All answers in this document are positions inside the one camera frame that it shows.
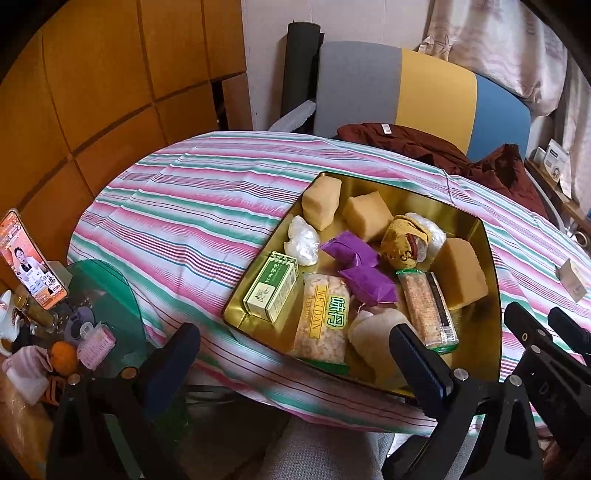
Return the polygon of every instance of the curtain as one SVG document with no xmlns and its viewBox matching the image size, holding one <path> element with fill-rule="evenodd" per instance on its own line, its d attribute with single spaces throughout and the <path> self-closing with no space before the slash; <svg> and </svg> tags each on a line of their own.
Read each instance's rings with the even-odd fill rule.
<svg viewBox="0 0 591 480">
<path fill-rule="evenodd" d="M 570 55 L 563 102 L 562 146 L 570 154 L 570 161 L 562 173 L 560 186 L 582 211 L 588 212 L 591 209 L 591 87 Z"/>
<path fill-rule="evenodd" d="M 435 0 L 427 35 L 419 51 L 493 80 L 532 114 L 558 106 L 567 50 L 520 0 Z"/>
</svg>

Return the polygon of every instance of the wrapped snack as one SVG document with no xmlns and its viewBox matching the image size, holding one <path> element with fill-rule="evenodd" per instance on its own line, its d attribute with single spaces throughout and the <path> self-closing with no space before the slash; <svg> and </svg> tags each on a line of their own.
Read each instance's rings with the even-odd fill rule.
<svg viewBox="0 0 591 480">
<path fill-rule="evenodd" d="M 374 369 L 376 385 L 388 390 L 405 384 L 404 377 L 390 354 L 389 345 L 390 330 L 399 323 L 406 323 L 416 333 L 407 318 L 394 309 L 385 309 L 377 315 L 362 310 L 347 332 L 355 351 Z"/>
<path fill-rule="evenodd" d="M 339 273 L 353 296 L 368 307 L 398 301 L 396 284 L 377 268 L 361 265 Z"/>
<path fill-rule="evenodd" d="M 334 373 L 347 373 L 349 290 L 339 277 L 304 274 L 304 301 L 292 354 Z"/>
<path fill-rule="evenodd" d="M 455 350 L 459 339 L 435 275 L 419 270 L 401 270 L 396 274 L 418 337 L 437 353 Z"/>
<path fill-rule="evenodd" d="M 425 261 L 430 264 L 445 243 L 447 235 L 435 222 L 420 216 L 418 213 L 408 212 L 405 216 L 414 220 L 423 230 L 429 232 L 429 244 L 427 245 L 427 258 Z"/>
<path fill-rule="evenodd" d="M 429 235 L 411 218 L 397 215 L 382 238 L 382 254 L 396 270 L 414 268 L 427 258 Z"/>
<path fill-rule="evenodd" d="M 343 209 L 343 217 L 349 228 L 361 240 L 369 242 L 384 235 L 392 220 L 392 213 L 379 192 L 372 192 L 358 197 L 349 197 Z"/>
<path fill-rule="evenodd" d="M 301 196 L 304 218 L 320 232 L 335 219 L 339 207 L 341 181 L 322 175 Z"/>
<path fill-rule="evenodd" d="M 341 268 L 360 265 L 374 267 L 379 263 L 378 253 L 348 230 L 327 241 L 320 248 L 334 258 Z"/>
<path fill-rule="evenodd" d="M 320 238 L 313 227 L 296 215 L 290 223 L 287 236 L 290 241 L 283 244 L 286 255 L 295 258 L 298 265 L 303 267 L 316 264 Z"/>
<path fill-rule="evenodd" d="M 445 242 L 431 265 L 439 279 L 443 297 L 450 310 L 470 305 L 488 295 L 488 286 L 476 252 L 462 238 Z"/>
</svg>

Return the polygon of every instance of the orange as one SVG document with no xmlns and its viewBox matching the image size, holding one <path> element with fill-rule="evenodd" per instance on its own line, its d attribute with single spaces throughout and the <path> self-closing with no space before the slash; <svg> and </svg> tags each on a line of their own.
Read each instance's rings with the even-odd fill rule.
<svg viewBox="0 0 591 480">
<path fill-rule="evenodd" d="M 67 342 L 54 343 L 51 347 L 49 360 L 55 371 L 62 377 L 68 377 L 74 373 L 78 367 L 76 348 Z"/>
</svg>

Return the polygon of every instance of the striped tablecloth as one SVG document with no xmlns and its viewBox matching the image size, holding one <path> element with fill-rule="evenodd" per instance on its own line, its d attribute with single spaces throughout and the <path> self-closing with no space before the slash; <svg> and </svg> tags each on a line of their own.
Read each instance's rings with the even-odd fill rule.
<svg viewBox="0 0 591 480">
<path fill-rule="evenodd" d="M 573 303 L 555 274 L 555 265 L 570 257 L 591 284 L 591 263 L 545 219 L 476 183 L 401 155 L 308 135 L 215 132 L 149 155 L 85 211 L 72 236 L 69 261 L 97 258 L 116 267 L 130 282 L 157 345 L 183 322 L 198 325 L 203 335 L 198 366 L 254 400 L 309 421 L 428 433 L 435 422 L 416 408 L 263 346 L 242 345 L 221 320 L 247 266 L 323 170 L 426 194 L 480 217 L 503 311 L 518 301 L 545 324 L 548 311 L 558 305 L 591 329 L 590 296 Z M 502 379 L 521 353 L 505 329 Z M 476 420 L 473 428 L 478 426 Z"/>
</svg>

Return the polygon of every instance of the black clamp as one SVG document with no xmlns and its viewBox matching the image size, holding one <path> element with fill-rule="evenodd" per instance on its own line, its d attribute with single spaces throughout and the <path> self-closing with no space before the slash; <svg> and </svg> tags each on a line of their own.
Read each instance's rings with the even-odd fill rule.
<svg viewBox="0 0 591 480">
<path fill-rule="evenodd" d="M 110 415 L 143 478 L 188 480 L 160 448 L 150 420 L 164 412 L 181 386 L 200 338 L 198 328 L 185 323 L 139 369 L 124 368 L 115 378 L 93 378 L 92 372 L 71 375 L 54 419 L 47 479 L 129 480 L 109 430 Z"/>
</svg>

